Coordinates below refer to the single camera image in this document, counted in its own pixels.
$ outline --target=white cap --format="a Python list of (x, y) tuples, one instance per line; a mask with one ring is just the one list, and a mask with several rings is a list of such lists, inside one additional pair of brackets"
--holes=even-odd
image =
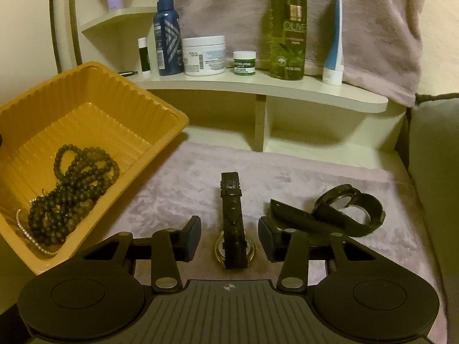
[(343, 83), (343, 71), (330, 70), (329, 68), (324, 67), (322, 81), (325, 84), (338, 87)]
[(137, 44), (139, 45), (139, 48), (145, 48), (146, 47), (146, 38), (137, 39)]
[(250, 50), (239, 50), (233, 52), (233, 59), (256, 59), (256, 52)]
[(203, 36), (202, 38), (187, 38), (182, 39), (182, 46), (201, 47), (207, 45), (221, 45), (225, 43), (225, 36)]

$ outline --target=tray rim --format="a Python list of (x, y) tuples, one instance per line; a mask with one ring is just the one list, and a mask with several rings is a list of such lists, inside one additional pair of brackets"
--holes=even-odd
[(152, 145), (137, 161), (117, 180), (117, 182), (109, 188), (107, 194), (102, 196), (97, 205), (93, 208), (91, 213), (82, 221), (75, 231), (72, 233), (74, 236), (70, 240), (67, 240), (59, 252), (49, 258), (42, 259), (37, 257), (34, 252), (32, 252), (26, 244), (26, 241), (23, 237), (19, 236), (14, 229), (0, 213), (0, 234), (3, 236), (4, 240), (12, 248), (12, 250), (18, 255), (18, 257), (27, 265), (27, 267), (32, 270), (36, 275), (41, 274), (50, 268), (64, 262), (65, 260), (72, 257), (79, 249), (83, 241), (87, 238), (89, 233), (94, 229), (94, 227), (99, 223), (105, 213), (110, 209), (110, 207), (115, 203), (115, 201), (121, 196), (121, 194), (129, 187), (129, 185), (137, 178), (137, 176), (150, 164), (153, 159), (169, 144), (174, 138), (189, 124), (189, 119), (185, 113), (171, 106), (170, 104), (164, 102), (162, 99), (156, 97), (146, 89), (140, 88), (135, 83), (126, 79), (125, 77), (117, 74), (116, 72), (110, 70), (108, 67), (98, 63), (98, 62), (87, 62), (75, 68), (72, 68), (69, 71), (65, 71), (52, 77), (49, 80), (43, 81), (37, 86), (27, 90), (21, 95), (17, 96), (10, 102), (6, 103), (3, 106), (0, 106), (0, 114), (5, 110), (10, 109), (16, 103), (25, 100), (31, 94), (33, 94), (38, 89), (46, 87), (47, 85), (63, 79), (73, 72), (84, 71), (87, 68), (95, 67), (108, 72), (110, 75), (115, 77), (117, 80), (121, 81), (124, 85), (129, 86), (131, 89), (135, 89), (143, 96), (155, 100), (160, 105), (169, 109), (177, 118), (177, 124), (165, 133), (159, 140)]

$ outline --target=small green jar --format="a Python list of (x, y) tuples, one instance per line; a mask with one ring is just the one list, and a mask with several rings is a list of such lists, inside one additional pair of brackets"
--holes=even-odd
[(236, 75), (248, 76), (255, 75), (256, 53), (242, 50), (233, 52), (234, 73)]

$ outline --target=green bottle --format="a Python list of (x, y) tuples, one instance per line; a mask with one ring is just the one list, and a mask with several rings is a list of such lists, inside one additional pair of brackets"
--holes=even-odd
[(272, 77), (301, 80), (306, 56), (307, 0), (271, 0)]

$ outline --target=orange basket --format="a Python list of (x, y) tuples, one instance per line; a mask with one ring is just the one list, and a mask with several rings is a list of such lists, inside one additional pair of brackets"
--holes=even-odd
[[(71, 257), (129, 184), (188, 125), (188, 117), (100, 63), (64, 72), (0, 107), (0, 233), (40, 274)], [(56, 187), (62, 145), (100, 147), (120, 168), (119, 179), (69, 234), (55, 256), (25, 238), (30, 200)], [(63, 159), (64, 167), (71, 154)]]

